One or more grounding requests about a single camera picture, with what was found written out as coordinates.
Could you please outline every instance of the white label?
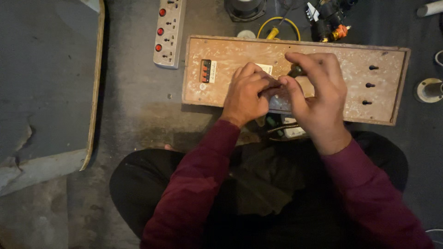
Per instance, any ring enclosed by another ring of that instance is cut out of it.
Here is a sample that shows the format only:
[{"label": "white label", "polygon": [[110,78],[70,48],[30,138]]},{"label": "white label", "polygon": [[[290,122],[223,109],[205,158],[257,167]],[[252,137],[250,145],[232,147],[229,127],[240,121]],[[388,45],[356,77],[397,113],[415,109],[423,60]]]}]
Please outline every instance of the white label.
[{"label": "white label", "polygon": [[256,63],[256,65],[261,67],[263,69],[263,71],[265,71],[269,75],[272,74],[272,66],[270,66],[270,65],[263,65],[263,64],[257,64],[257,63]]},{"label": "white label", "polygon": [[217,68],[217,62],[211,61],[211,73],[209,74],[209,83],[215,83],[215,74]]}]

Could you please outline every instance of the yellow tool handle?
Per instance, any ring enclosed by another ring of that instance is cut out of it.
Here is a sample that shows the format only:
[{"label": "yellow tool handle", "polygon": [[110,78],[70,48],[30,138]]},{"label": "yellow tool handle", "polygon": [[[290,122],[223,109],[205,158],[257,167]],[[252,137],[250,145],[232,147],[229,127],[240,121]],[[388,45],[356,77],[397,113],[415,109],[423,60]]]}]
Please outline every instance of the yellow tool handle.
[{"label": "yellow tool handle", "polygon": [[278,29],[276,27],[273,27],[271,30],[271,33],[269,33],[269,35],[266,37],[266,39],[272,40],[278,35],[278,33],[279,33]]}]

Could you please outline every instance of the maroon long-sleeve shirt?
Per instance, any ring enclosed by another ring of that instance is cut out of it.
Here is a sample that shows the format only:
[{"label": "maroon long-sleeve shirt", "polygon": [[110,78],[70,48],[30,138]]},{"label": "maroon long-sleeve shirt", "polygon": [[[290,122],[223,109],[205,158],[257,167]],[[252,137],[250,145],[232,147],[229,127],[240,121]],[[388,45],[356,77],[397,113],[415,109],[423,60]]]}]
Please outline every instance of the maroon long-sleeve shirt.
[{"label": "maroon long-sleeve shirt", "polygon": [[[214,197],[228,174],[240,130],[217,121],[187,153],[144,228],[140,248],[199,248]],[[322,160],[349,216],[389,248],[434,248],[420,221],[402,203],[401,193],[356,141]]]}]

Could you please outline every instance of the person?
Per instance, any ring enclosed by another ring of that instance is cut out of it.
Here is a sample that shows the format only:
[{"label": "person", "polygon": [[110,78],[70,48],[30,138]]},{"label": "person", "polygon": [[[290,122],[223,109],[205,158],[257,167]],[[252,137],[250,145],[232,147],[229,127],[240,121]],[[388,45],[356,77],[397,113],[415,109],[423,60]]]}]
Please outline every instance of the person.
[{"label": "person", "polygon": [[[111,197],[140,247],[433,248],[402,203],[403,152],[345,128],[347,88],[335,55],[285,58],[303,68],[315,97],[250,62],[234,73],[221,117],[195,149],[137,151],[116,168]],[[238,156],[240,128],[268,112],[276,91],[290,96],[310,139],[247,144]]]}]

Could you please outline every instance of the electrical outlet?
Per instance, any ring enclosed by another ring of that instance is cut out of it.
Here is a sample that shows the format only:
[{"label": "electrical outlet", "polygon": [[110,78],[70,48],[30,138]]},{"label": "electrical outlet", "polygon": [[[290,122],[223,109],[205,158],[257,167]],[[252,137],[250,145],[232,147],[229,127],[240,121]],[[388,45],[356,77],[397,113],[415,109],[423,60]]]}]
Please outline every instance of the electrical outlet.
[{"label": "electrical outlet", "polygon": [[155,64],[166,68],[179,67],[185,11],[186,0],[160,0],[154,44]]}]

